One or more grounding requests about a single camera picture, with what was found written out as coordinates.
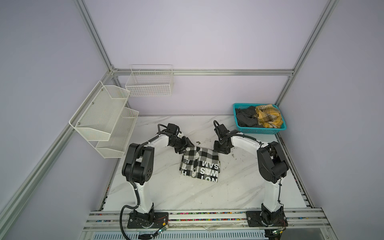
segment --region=clothing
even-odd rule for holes
[[[263,125],[258,123],[258,119],[255,116],[256,107],[250,106],[245,109],[235,109],[237,124],[240,127],[263,127]]]
[[[267,128],[281,128],[283,118],[280,111],[272,104],[259,105],[256,107],[256,117],[258,123]]]
[[[218,153],[208,148],[187,147],[180,163],[182,175],[217,182],[220,172]]]

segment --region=metal mesh rack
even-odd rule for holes
[[[70,125],[104,158],[119,158],[128,146],[138,111],[126,108],[129,91],[99,82],[100,88],[83,114]]]
[[[131,65],[131,75],[125,85],[132,97],[171,96],[172,65]]]

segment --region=plaid shirt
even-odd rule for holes
[[[217,152],[202,147],[188,147],[186,150],[180,163],[181,174],[217,182],[220,172]]]
[[[258,119],[259,125],[267,128],[281,128],[283,124],[280,111],[272,104],[256,106],[255,117]]]

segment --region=teal plastic basket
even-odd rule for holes
[[[237,123],[237,117],[236,117],[236,111],[235,109],[244,109],[248,108],[250,106],[259,106],[259,105],[267,105],[267,104],[257,104],[257,103],[235,103],[233,105],[233,114],[235,116],[235,123],[237,130],[239,130],[242,133],[256,133],[256,134],[276,134],[280,131],[283,131],[287,129],[287,126],[285,125],[285,121],[283,118],[283,115],[281,116],[283,120],[283,124],[281,128],[266,128],[266,127],[240,127]]]

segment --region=table surface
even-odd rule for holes
[[[157,124],[176,124],[193,144],[213,149],[217,135],[213,121],[223,123],[228,130],[236,129],[233,116],[161,116],[138,117],[129,144],[141,144],[157,133]],[[260,141],[273,142],[273,134],[248,134]],[[135,205],[134,191],[121,174],[121,158],[104,205],[104,211],[119,211],[123,205]],[[181,175],[182,156],[174,148],[155,149],[154,171],[148,184],[156,210],[205,210],[260,208],[264,199],[264,179],[259,174],[257,158],[234,147],[228,155],[219,154],[218,182]],[[291,171],[281,187],[281,202],[285,208],[305,208]]]

